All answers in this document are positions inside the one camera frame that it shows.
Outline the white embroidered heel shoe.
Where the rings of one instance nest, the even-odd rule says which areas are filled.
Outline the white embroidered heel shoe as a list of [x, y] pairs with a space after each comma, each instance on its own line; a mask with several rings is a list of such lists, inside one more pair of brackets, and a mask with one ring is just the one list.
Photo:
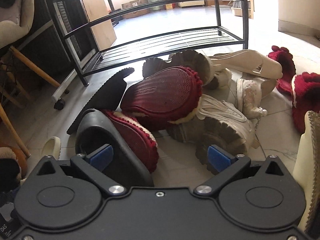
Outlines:
[[277, 79], [267, 79], [243, 73], [236, 81], [236, 106], [244, 116], [251, 120], [267, 116], [268, 112], [260, 106], [261, 100], [270, 94]]

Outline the red fuzzy slipper far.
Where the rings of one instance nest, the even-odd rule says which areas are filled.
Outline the red fuzzy slipper far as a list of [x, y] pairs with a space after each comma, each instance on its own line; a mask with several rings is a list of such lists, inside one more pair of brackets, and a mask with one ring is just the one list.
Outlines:
[[296, 67], [293, 55], [285, 47], [272, 46], [268, 57], [277, 61], [282, 67], [283, 76], [277, 80], [276, 88], [280, 93], [291, 94], [291, 81], [296, 75]]

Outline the red fuzzy slipper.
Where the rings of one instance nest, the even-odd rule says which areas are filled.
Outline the red fuzzy slipper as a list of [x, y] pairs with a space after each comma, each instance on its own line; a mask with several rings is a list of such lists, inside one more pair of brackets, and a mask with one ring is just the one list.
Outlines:
[[291, 81], [292, 117], [299, 133], [304, 133], [307, 111], [319, 113], [319, 74], [303, 72]]
[[276, 88], [280, 93], [291, 94], [291, 81], [296, 75], [296, 67], [293, 55], [285, 47], [272, 46], [268, 57], [277, 61], [282, 67], [283, 76], [277, 80]]

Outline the black rubber slipper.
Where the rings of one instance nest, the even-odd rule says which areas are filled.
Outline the black rubber slipper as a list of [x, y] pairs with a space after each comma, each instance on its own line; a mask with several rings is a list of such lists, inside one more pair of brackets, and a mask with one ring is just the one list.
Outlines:
[[134, 118], [88, 109], [76, 132], [75, 151], [120, 185], [153, 187], [159, 155], [155, 139]]

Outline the red knit slipper lower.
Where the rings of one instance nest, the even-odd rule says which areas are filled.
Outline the red knit slipper lower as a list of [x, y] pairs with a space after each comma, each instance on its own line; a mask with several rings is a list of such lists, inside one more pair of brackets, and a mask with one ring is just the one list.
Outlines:
[[150, 173], [157, 168], [158, 144], [150, 131], [144, 128], [131, 114], [103, 109], [127, 145]]

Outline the red fuzzy slipper near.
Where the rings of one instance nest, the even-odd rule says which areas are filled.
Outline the red fuzzy slipper near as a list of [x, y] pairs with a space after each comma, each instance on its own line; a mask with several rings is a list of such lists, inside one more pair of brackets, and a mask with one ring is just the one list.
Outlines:
[[319, 74], [303, 72], [291, 81], [292, 117], [299, 133], [304, 133], [307, 111], [319, 113]]

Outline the red knit slipper sole up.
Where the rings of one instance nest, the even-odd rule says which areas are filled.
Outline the red knit slipper sole up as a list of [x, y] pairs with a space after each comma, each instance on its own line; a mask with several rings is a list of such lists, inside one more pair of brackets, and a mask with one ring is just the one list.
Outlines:
[[169, 67], [130, 86], [120, 108], [150, 131], [190, 121], [200, 106], [202, 81], [188, 67]]

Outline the beige high heel sandal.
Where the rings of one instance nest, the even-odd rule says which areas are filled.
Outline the beige high heel sandal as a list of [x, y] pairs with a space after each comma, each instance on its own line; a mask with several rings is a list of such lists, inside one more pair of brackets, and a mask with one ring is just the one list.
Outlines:
[[233, 53], [216, 54], [209, 58], [216, 67], [237, 70], [267, 79], [277, 80], [283, 77], [280, 63], [255, 50], [243, 49]]

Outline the grey chair wooden legs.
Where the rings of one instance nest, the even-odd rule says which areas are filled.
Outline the grey chair wooden legs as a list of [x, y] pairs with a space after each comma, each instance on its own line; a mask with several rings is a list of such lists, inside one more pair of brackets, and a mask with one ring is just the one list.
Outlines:
[[[12, 43], [18, 41], [19, 39], [25, 37], [31, 29], [34, 19], [34, 0], [22, 0], [21, 1], [21, 14], [20, 23], [15, 24], [12, 21], [2, 21], [1, 22], [1, 48], [11, 45]], [[42, 77], [48, 83], [50, 83], [55, 88], [59, 88], [60, 84], [50, 77], [46, 72], [40, 69], [36, 64], [30, 61], [26, 56], [24, 56], [15, 47], [10, 46], [11, 52], [22, 61], [27, 67], [34, 71], [37, 75]], [[10, 131], [11, 135], [15, 139], [17, 145], [22, 150], [26, 158], [31, 156], [29, 150], [24, 145], [23, 141], [18, 136], [14, 127], [12, 126], [8, 116], [6, 115], [3, 106], [1, 104], [1, 119], [4, 122], [7, 129]]]

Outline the white chunky sneaker front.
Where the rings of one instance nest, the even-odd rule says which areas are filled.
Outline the white chunky sneaker front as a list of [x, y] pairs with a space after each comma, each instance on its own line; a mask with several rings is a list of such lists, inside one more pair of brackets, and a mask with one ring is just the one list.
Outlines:
[[246, 154], [255, 139], [254, 125], [236, 107], [203, 94], [196, 115], [188, 122], [171, 126], [168, 134], [179, 142], [194, 143], [195, 155], [207, 170], [217, 170], [208, 161], [208, 147], [217, 145], [232, 155]]

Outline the white chunky sneaker rear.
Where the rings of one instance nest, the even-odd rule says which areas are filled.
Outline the white chunky sneaker rear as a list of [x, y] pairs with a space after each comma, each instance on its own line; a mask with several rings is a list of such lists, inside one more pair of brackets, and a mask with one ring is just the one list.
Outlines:
[[187, 67], [197, 72], [204, 87], [217, 89], [228, 86], [232, 79], [232, 72], [226, 68], [215, 66], [213, 61], [195, 50], [187, 49], [172, 53], [167, 60], [150, 57], [143, 64], [144, 78], [169, 67]]

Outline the black slipper sole up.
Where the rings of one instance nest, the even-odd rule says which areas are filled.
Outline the black slipper sole up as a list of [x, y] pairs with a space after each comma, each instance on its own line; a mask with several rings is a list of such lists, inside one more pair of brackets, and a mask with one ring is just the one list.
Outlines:
[[84, 105], [66, 133], [71, 135], [77, 131], [85, 111], [89, 109], [116, 110], [127, 87], [124, 79], [134, 71], [132, 67], [124, 68], [111, 76]]

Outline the black metal shoe rack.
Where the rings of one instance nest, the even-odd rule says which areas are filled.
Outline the black metal shoe rack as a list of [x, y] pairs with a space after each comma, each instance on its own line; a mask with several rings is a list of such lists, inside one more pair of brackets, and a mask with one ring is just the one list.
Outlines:
[[[143, 9], [161, 7], [170, 3], [191, 2], [200, 0], [160, 0], [121, 9], [103, 16], [92, 22], [79, 26], [70, 32], [61, 30], [60, 40], [65, 48], [71, 51], [69, 42], [73, 36], [82, 31], [91, 30], [102, 23]], [[158, 11], [136, 18], [125, 20], [117, 29], [128, 38], [126, 42], [117, 42], [106, 49], [95, 49], [89, 60], [80, 66], [75, 63], [74, 71], [82, 84], [87, 87], [86, 77], [109, 69], [121, 67], [149, 57], [158, 57], [176, 53], [185, 49], [203, 49], [241, 44], [248, 48], [248, 6], [245, 0], [239, 1], [243, 7], [242, 37], [235, 35], [221, 25], [219, 1], [214, 0], [215, 6], [209, 9], [189, 7]]]

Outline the white chunky sneaker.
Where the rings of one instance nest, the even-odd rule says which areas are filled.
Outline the white chunky sneaker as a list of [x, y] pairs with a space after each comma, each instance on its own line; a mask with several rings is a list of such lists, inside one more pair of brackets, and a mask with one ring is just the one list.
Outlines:
[[179, 142], [194, 143], [195, 155], [207, 170], [217, 170], [208, 161], [208, 147], [217, 145], [232, 155], [246, 154], [255, 139], [254, 125], [236, 107], [203, 94], [196, 115], [188, 122], [171, 126], [168, 134]]
[[144, 78], [169, 67], [187, 67], [197, 72], [204, 87], [217, 89], [228, 86], [232, 79], [232, 72], [226, 68], [215, 66], [213, 61], [195, 50], [187, 49], [172, 53], [167, 60], [150, 57], [143, 64]]

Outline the cream rubber slipper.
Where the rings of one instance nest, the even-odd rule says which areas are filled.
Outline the cream rubber slipper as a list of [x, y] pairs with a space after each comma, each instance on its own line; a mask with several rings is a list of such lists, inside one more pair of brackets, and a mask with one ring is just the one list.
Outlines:
[[44, 144], [41, 156], [52, 156], [56, 160], [59, 159], [61, 153], [61, 140], [59, 137], [51, 137]]
[[292, 172], [302, 187], [306, 208], [299, 228], [319, 237], [319, 114], [308, 111], [304, 117], [305, 132], [300, 137], [297, 159]]

